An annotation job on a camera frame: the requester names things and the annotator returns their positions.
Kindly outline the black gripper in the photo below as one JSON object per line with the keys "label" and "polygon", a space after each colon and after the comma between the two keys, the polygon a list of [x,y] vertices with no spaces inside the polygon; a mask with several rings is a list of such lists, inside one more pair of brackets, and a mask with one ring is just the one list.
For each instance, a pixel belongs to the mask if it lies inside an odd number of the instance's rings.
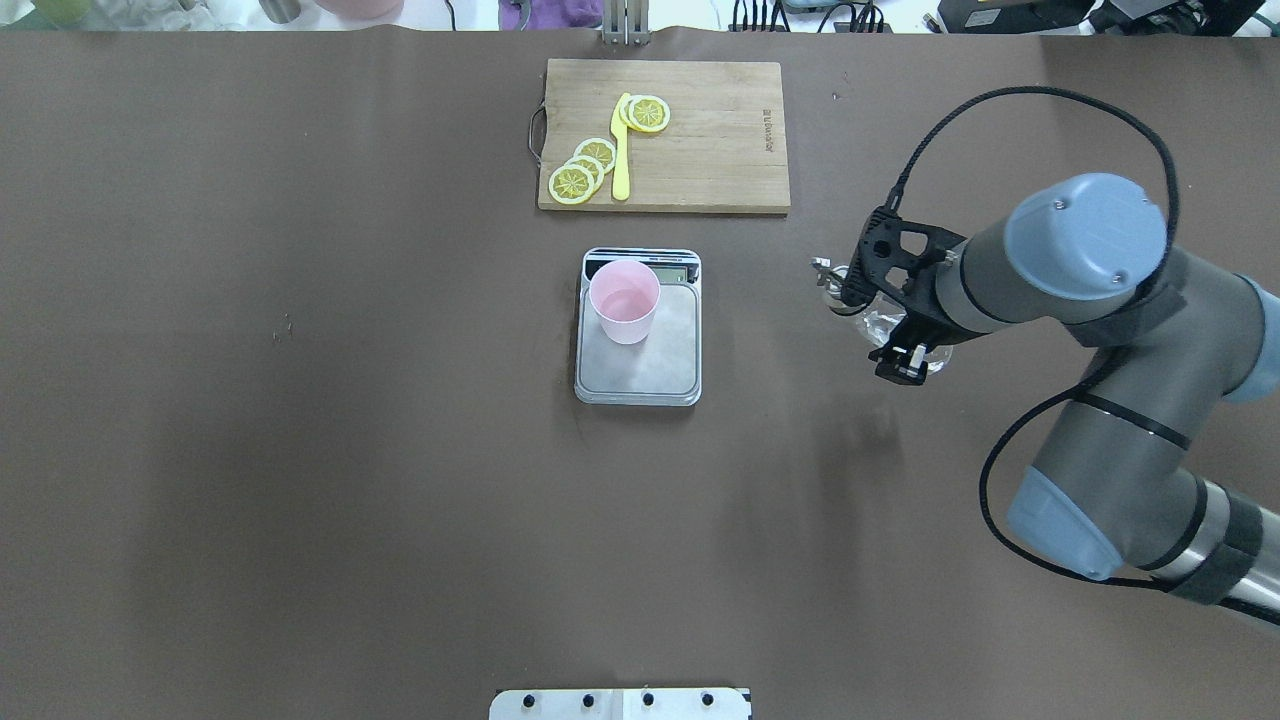
{"label": "black gripper", "polygon": [[[942,309],[934,287],[948,258],[957,256],[966,238],[937,225],[904,220],[881,206],[868,217],[855,252],[840,282],[840,301],[863,310],[883,295],[927,336],[965,336],[966,329]],[[931,345],[890,336],[868,354],[876,375],[897,386],[923,386],[931,374]]]}

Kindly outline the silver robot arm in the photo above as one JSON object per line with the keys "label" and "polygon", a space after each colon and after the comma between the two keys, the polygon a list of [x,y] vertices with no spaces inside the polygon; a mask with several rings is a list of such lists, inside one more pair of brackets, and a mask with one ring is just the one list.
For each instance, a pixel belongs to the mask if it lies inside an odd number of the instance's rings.
{"label": "silver robot arm", "polygon": [[1020,201],[972,237],[904,220],[892,191],[849,265],[823,281],[835,313],[886,297],[901,315],[870,352],[877,375],[920,386],[931,354],[1050,318],[1093,348],[993,537],[1075,582],[1157,591],[1277,624],[1277,514],[1188,471],[1190,442],[1221,402],[1277,391],[1277,297],[1172,245],[1171,211],[1134,181],[1085,173]]}

